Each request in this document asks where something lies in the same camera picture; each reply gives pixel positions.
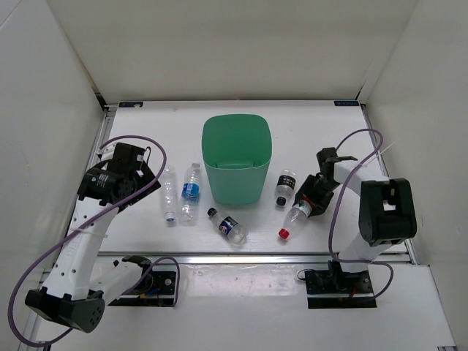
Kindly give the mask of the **red label red cap bottle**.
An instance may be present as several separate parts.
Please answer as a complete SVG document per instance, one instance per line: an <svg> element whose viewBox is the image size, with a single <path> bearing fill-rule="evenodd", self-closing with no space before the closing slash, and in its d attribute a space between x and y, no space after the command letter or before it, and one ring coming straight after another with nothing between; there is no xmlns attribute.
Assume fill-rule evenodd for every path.
<svg viewBox="0 0 468 351"><path fill-rule="evenodd" d="M279 237L287 240L302 231L313 210L314 206L309 201L299 200L287 213Z"/></svg>

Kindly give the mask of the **black label small bottle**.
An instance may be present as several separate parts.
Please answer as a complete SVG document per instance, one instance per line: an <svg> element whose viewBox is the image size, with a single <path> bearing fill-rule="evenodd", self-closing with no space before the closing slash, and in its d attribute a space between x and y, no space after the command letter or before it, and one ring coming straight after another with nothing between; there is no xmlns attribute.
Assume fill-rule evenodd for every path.
<svg viewBox="0 0 468 351"><path fill-rule="evenodd" d="M285 169L278 178L275 188L275 201L278 207L285 207L295 192L297 175L294 171Z"/></svg>

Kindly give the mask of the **clear unlabelled plastic bottle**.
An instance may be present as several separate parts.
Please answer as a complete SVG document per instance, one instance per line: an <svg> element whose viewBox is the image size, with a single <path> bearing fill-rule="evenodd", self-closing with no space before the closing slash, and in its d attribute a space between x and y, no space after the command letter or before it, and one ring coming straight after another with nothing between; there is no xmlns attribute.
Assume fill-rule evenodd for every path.
<svg viewBox="0 0 468 351"><path fill-rule="evenodd" d="M176 212L178 205L177 178L175 169L166 165L163 173L159 177L160 187L160 208L164 220L169 224L176 222Z"/></svg>

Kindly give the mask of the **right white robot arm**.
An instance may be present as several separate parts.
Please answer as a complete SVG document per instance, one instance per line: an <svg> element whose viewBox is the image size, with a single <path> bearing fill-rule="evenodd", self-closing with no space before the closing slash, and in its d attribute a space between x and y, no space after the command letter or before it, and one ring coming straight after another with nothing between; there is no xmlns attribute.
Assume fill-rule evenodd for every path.
<svg viewBox="0 0 468 351"><path fill-rule="evenodd" d="M342 293L354 285L354 273L365 271L386 249L415 236L412 190L407 179L375 175L352 156L328 156L319 166L320 172L309 175L295 196L294 204L304 204L308 217L325 213L338 187L337 204L345 189L359 196L359 232L334 259L340 267L328 274L331 288Z"/></svg>

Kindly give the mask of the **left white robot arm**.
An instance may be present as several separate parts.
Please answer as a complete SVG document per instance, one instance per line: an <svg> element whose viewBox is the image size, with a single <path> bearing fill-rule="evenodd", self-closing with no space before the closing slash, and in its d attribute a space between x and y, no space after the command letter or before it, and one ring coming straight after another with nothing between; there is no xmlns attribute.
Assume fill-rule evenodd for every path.
<svg viewBox="0 0 468 351"><path fill-rule="evenodd" d="M96 279L91 273L116 215L159 187L142 159L108 160L89 169L78 190L67 242L60 245L61 252L43 285L28 291L27 307L49 322L90 333L105 307L127 290L150 290L154 276L145 257L127 256Z"/></svg>

